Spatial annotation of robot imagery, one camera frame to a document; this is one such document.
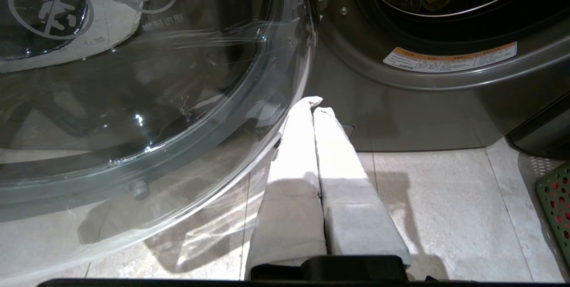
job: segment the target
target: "beige floor tile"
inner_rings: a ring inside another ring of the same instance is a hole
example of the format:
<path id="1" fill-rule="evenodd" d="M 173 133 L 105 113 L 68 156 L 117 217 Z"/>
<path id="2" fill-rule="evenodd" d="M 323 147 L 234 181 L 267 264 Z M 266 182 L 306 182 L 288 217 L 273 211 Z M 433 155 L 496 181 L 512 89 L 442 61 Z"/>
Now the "beige floor tile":
<path id="1" fill-rule="evenodd" d="M 416 279 L 532 281 L 483 149 L 374 156 Z"/>
<path id="2" fill-rule="evenodd" d="M 49 275 L 40 275 L 38 277 L 34 277 L 32 279 L 25 279 L 19 282 L 9 282 L 9 281 L 0 281 L 0 287 L 36 287 L 40 283 L 44 281 L 48 281 L 51 279 L 58 279 L 58 278 L 84 278 L 85 274 L 87 273 L 87 267 L 89 263 L 84 263 L 77 267 L 73 267 L 70 269 L 66 269 L 65 271 L 59 271 L 56 273 L 51 273 Z"/>
<path id="3" fill-rule="evenodd" d="M 568 281 L 564 260 L 535 192 L 536 181 L 562 161 L 529 157 L 509 147 L 505 139 L 486 150 L 533 280 Z"/>
<path id="4" fill-rule="evenodd" d="M 374 154 L 373 153 L 357 153 L 360 163 L 364 167 L 364 171 L 376 189 L 376 171 L 374 170 Z"/>
<path id="5" fill-rule="evenodd" d="M 248 177 L 183 222 L 91 263 L 91 278 L 239 279 Z"/>

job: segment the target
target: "orange warning sticker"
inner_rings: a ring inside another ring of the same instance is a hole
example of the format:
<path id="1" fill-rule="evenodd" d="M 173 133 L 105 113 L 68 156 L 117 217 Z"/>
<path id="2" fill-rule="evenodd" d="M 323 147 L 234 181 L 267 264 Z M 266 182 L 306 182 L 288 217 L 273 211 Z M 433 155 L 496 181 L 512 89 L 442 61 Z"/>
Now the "orange warning sticker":
<path id="1" fill-rule="evenodd" d="M 384 58 L 387 65 L 416 72 L 455 72 L 478 68 L 517 55 L 517 43 L 459 56 L 428 56 L 395 48 Z"/>

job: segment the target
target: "transparent door glass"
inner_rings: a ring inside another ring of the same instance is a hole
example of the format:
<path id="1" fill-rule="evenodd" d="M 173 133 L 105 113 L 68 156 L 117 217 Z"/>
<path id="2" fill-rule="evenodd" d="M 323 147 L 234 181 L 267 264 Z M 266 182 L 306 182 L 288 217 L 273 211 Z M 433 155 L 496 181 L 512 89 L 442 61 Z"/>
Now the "transparent door glass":
<path id="1" fill-rule="evenodd" d="M 314 0 L 2 0 L 0 277 L 195 212 L 273 144 Z"/>

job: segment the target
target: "screw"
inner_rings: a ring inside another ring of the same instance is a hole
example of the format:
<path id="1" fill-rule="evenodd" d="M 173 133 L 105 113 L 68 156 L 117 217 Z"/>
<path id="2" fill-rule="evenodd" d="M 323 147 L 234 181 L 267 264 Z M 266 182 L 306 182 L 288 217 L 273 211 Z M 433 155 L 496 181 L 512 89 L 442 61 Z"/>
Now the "screw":
<path id="1" fill-rule="evenodd" d="M 148 183 L 143 179 L 135 180 L 132 182 L 129 186 L 129 189 L 133 193 L 135 200 L 143 200 L 144 198 L 151 195 L 151 191 L 148 188 Z"/>

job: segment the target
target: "washing machine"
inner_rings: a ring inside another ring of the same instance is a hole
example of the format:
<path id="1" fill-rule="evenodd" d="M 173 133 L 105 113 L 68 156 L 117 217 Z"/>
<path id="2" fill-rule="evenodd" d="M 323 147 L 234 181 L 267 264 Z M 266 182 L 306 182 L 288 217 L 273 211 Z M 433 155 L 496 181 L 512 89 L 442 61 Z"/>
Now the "washing machine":
<path id="1" fill-rule="evenodd" d="M 306 94 L 334 108 L 356 150 L 485 147 L 570 92 L 570 0 L 320 7 Z"/>
<path id="2" fill-rule="evenodd" d="M 0 277 L 184 220 L 273 147 L 317 0 L 0 0 Z"/>

